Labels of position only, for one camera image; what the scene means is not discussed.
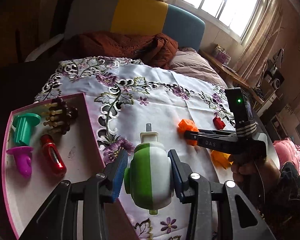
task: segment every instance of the brown jacket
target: brown jacket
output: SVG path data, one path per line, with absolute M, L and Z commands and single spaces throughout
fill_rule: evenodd
M 169 69 L 178 43 L 163 33 L 155 36 L 91 32 L 64 41 L 57 55 L 63 60 L 94 56 L 141 59 L 151 67 Z

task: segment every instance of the window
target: window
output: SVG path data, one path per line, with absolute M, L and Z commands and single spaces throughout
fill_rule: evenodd
M 244 36 L 260 0 L 178 0 L 177 5 L 207 18 L 219 20 L 240 39 Z

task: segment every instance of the purple plastic toy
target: purple plastic toy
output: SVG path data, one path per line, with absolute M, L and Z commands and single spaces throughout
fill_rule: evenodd
M 14 160 L 16 162 L 18 171 L 26 179 L 29 179 L 32 173 L 32 169 L 31 169 L 32 151 L 33 148 L 29 146 L 13 147 L 7 150 L 7 154 L 14 156 Z

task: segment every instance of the pink blanket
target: pink blanket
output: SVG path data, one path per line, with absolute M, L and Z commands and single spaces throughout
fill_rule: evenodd
M 300 174 L 300 146 L 295 145 L 290 138 L 274 141 L 273 145 L 279 157 L 280 168 L 285 162 L 291 162 Z

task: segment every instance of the patterned sleeve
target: patterned sleeve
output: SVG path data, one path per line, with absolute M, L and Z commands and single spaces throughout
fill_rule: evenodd
M 294 239 L 300 234 L 300 175 L 292 163 L 287 162 L 281 169 L 278 185 L 266 194 L 262 208 L 265 221 L 277 239 Z

